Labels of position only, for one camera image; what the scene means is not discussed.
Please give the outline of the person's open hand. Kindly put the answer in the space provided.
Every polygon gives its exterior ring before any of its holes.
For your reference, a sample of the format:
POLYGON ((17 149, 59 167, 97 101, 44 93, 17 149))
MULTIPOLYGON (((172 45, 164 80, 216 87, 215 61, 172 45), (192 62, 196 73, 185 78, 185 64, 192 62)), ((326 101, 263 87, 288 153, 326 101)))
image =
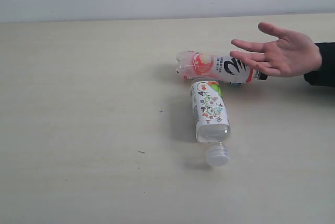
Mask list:
POLYGON ((320 69, 320 50, 307 35, 264 22, 258 29, 277 40, 260 43, 233 39, 231 44, 243 51, 231 51, 232 58, 274 77, 295 77, 320 69))

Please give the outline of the black sleeved forearm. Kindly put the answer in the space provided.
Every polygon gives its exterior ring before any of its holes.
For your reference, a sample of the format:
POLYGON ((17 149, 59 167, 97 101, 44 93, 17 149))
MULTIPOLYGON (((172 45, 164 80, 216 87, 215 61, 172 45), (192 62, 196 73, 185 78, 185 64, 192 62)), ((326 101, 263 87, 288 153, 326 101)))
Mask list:
POLYGON ((304 74, 304 80, 310 85, 334 87, 334 42, 316 43, 321 55, 321 67, 304 74))

